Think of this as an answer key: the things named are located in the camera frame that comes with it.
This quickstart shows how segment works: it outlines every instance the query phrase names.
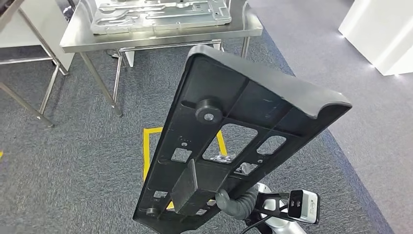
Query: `floor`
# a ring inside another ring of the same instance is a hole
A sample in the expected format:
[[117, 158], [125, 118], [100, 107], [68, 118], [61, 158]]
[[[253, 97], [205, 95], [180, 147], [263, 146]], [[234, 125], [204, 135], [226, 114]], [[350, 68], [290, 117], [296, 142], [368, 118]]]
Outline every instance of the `floor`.
[[413, 201], [397, 198], [413, 193], [413, 74], [383, 77], [340, 37], [352, 3], [250, 0], [295, 75], [353, 103], [329, 129], [393, 231], [407, 233]]

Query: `metal frame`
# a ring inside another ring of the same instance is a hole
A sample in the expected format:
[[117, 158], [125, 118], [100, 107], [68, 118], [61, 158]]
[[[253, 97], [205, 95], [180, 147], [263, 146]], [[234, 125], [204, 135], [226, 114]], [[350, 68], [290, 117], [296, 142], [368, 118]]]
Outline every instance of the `metal frame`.
[[15, 91], [13, 91], [10, 87], [8, 87], [3, 82], [0, 83], [0, 88], [2, 90], [4, 90], [10, 97], [12, 97], [14, 100], [16, 100], [21, 106], [23, 106], [24, 108], [29, 110], [33, 115], [36, 116], [36, 118], [38, 118], [42, 122], [44, 122], [48, 127], [53, 127], [53, 123], [50, 120], [48, 120], [43, 114], [44, 114], [44, 111], [46, 109], [47, 102], [49, 101], [50, 93], [52, 92], [52, 89], [53, 89], [53, 86], [55, 84], [55, 80], [56, 80], [56, 77], [57, 77], [57, 74], [58, 74], [59, 70], [64, 76], [68, 75], [68, 71], [64, 67], [61, 66], [60, 60], [53, 53], [52, 49], [47, 44], [46, 40], [41, 36], [40, 32], [32, 24], [32, 22], [27, 17], [27, 15], [20, 8], [17, 11], [22, 16], [22, 18], [26, 22], [27, 26], [29, 26], [30, 30], [32, 30], [32, 32], [36, 35], [37, 39], [40, 41], [43, 49], [48, 54], [48, 56], [47, 57], [37, 57], [37, 58], [20, 58], [20, 59], [2, 60], [2, 61], [0, 61], [0, 65], [13, 64], [13, 63], [22, 63], [22, 62], [51, 60], [56, 65], [56, 67], [53, 71], [52, 77], [51, 77], [49, 85], [46, 89], [46, 93], [44, 95], [44, 98], [43, 98], [43, 101], [40, 105], [39, 110], [36, 110], [35, 108], [33, 108], [29, 103], [27, 103], [25, 100], [23, 100]]
[[[161, 234], [197, 229], [220, 211], [208, 205], [216, 192], [225, 189], [233, 199], [243, 195], [351, 107], [338, 92], [209, 46], [193, 47], [133, 219]], [[203, 159], [216, 133], [229, 123], [257, 135], [229, 164]], [[273, 136], [285, 142], [271, 154], [258, 153]], [[171, 160], [176, 148], [191, 151], [186, 162]], [[240, 174], [244, 163], [256, 167]], [[154, 197], [155, 191], [167, 194]], [[167, 210], [171, 201], [174, 211]]]
[[[246, 54], [248, 51], [249, 47], [249, 38], [247, 37], [244, 39], [244, 43], [242, 46], [242, 53], [241, 57], [246, 58]], [[173, 48], [173, 47], [182, 47], [182, 46], [195, 46], [195, 45], [213, 45], [215, 49], [224, 51], [223, 48], [223, 40], [222, 39], [214, 39], [210, 41], [198, 41], [198, 42], [191, 42], [191, 43], [177, 43], [177, 44], [169, 44], [169, 45], [159, 45], [159, 46], [142, 46], [142, 47], [127, 47], [127, 48], [120, 48], [117, 49], [117, 53], [119, 55], [118, 57], [118, 62], [117, 62], [117, 67], [116, 67], [116, 75], [115, 75], [115, 85], [113, 88], [113, 97], [109, 94], [108, 88], [104, 84], [102, 77], [99, 75], [99, 73], [96, 71], [96, 68], [94, 67], [93, 63], [91, 62], [90, 58], [86, 55], [85, 52], [81, 52], [81, 56], [83, 60], [86, 63], [86, 66], [88, 67], [89, 71], [92, 73], [93, 77], [95, 78], [97, 84], [99, 85], [100, 90], [103, 92], [103, 94], [106, 97], [106, 100], [109, 102], [109, 104], [112, 106], [112, 108], [115, 109], [116, 115], [118, 117], [121, 117], [122, 111], [119, 109], [119, 107], [116, 104], [117, 101], [117, 95], [118, 95], [118, 87], [119, 87], [119, 78], [120, 78], [120, 72], [121, 72], [121, 64], [123, 63], [123, 67], [126, 67], [126, 59], [125, 56], [123, 55], [124, 52], [129, 52], [129, 51], [139, 51], [139, 50], [153, 50], [153, 49], [162, 49], [162, 48]]]

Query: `silver metal arm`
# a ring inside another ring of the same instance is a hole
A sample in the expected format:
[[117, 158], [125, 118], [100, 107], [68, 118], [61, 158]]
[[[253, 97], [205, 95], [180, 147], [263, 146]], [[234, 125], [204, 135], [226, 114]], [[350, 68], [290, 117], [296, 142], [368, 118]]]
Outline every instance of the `silver metal arm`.
[[[262, 183], [257, 183], [254, 187], [250, 188], [243, 196], [233, 200], [230, 199], [228, 193], [225, 190], [220, 190], [215, 195], [217, 206], [226, 214], [232, 216], [235, 219], [246, 219], [254, 210], [254, 206], [257, 200], [258, 192], [271, 193], [271, 190]], [[283, 207], [284, 203], [280, 201], [280, 206]], [[264, 202], [264, 209], [275, 210], [276, 201], [274, 199], [268, 199]], [[267, 217], [266, 214], [261, 214], [261, 218]], [[269, 218], [265, 224], [272, 230], [273, 234], [306, 234], [297, 222], [288, 221], [276, 217]]]
[[[271, 190], [262, 183], [257, 183], [258, 191], [261, 193], [270, 193]], [[284, 206], [284, 203], [280, 201], [280, 207]], [[275, 200], [267, 200], [264, 203], [264, 208], [267, 210], [274, 210], [276, 207]], [[261, 214], [261, 218], [265, 218], [267, 215]], [[291, 222], [280, 218], [269, 218], [266, 222], [274, 234], [306, 234], [306, 232], [301, 228], [297, 222]]]

